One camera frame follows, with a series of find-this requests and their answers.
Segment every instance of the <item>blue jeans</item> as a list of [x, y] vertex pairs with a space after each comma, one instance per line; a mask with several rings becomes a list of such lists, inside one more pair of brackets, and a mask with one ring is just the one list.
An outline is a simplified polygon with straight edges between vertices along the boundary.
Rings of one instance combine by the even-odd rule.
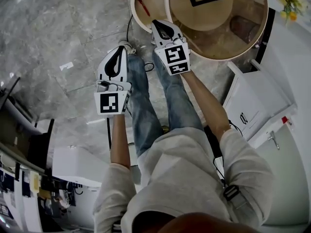
[[[170, 76], [160, 58], [153, 53], [157, 75], [164, 88], [169, 110], [170, 131], [192, 127], [204, 130], [185, 91], [180, 75]], [[149, 85], [145, 63], [139, 56], [128, 56], [128, 82], [132, 83], [130, 106], [132, 112], [134, 142], [137, 156], [148, 150], [154, 141], [163, 135], [159, 119], [149, 100]]]

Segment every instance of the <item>white cabinet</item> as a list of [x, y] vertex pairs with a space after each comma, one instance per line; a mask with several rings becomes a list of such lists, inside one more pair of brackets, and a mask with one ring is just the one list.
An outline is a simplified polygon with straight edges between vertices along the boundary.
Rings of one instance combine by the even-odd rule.
[[235, 73], [235, 77], [224, 108], [229, 120], [256, 148], [267, 140], [270, 131], [277, 130], [271, 125], [281, 121], [295, 106], [292, 106], [274, 80], [260, 70], [260, 65], [254, 60], [252, 63], [259, 70], [242, 73], [233, 62], [228, 62], [228, 67]]

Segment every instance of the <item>metal handle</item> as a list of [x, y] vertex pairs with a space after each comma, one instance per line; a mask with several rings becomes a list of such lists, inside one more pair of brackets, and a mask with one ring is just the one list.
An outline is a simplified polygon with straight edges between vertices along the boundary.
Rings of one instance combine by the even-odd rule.
[[278, 145], [278, 143], [276, 142], [276, 135], [274, 134], [274, 131], [270, 132], [270, 136], [268, 138], [268, 141], [273, 140], [274, 144], [276, 145], [277, 150], [280, 150], [280, 147]]

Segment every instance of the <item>drawer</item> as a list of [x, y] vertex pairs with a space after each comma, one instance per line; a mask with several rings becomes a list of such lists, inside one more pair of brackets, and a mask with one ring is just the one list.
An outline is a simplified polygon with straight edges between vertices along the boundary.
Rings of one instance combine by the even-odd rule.
[[246, 125], [241, 120], [241, 105], [237, 103], [233, 97], [230, 97], [226, 107], [225, 111], [227, 112], [229, 120], [237, 126], [241, 132], [243, 133], [246, 129]]
[[264, 112], [258, 112], [251, 123], [247, 124], [247, 130], [243, 133], [244, 138], [248, 141], [262, 128], [267, 122], [269, 116]]
[[152, 33], [151, 22], [155, 19], [167, 20], [164, 0], [131, 0], [131, 11], [135, 21], [145, 31]]

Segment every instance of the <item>marble floor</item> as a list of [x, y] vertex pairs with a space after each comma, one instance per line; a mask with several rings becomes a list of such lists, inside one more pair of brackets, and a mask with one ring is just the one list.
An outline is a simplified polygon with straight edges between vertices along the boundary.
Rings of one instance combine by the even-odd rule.
[[[48, 165], [55, 148], [79, 146], [109, 162], [106, 122], [95, 110], [95, 72], [107, 52], [126, 38], [129, 0], [0, 0], [0, 81], [21, 77], [14, 97], [38, 118], [47, 130], [55, 119]], [[129, 40], [145, 62], [151, 61], [151, 36], [135, 20]], [[238, 61], [247, 63], [249, 53]], [[225, 62], [194, 56], [191, 68], [212, 93], [223, 101], [233, 74]], [[73, 67], [60, 66], [72, 62]], [[163, 125], [167, 106], [156, 72], [148, 72], [150, 100]], [[194, 107], [203, 120], [194, 97]], [[129, 142], [133, 142], [131, 117], [126, 114]]]

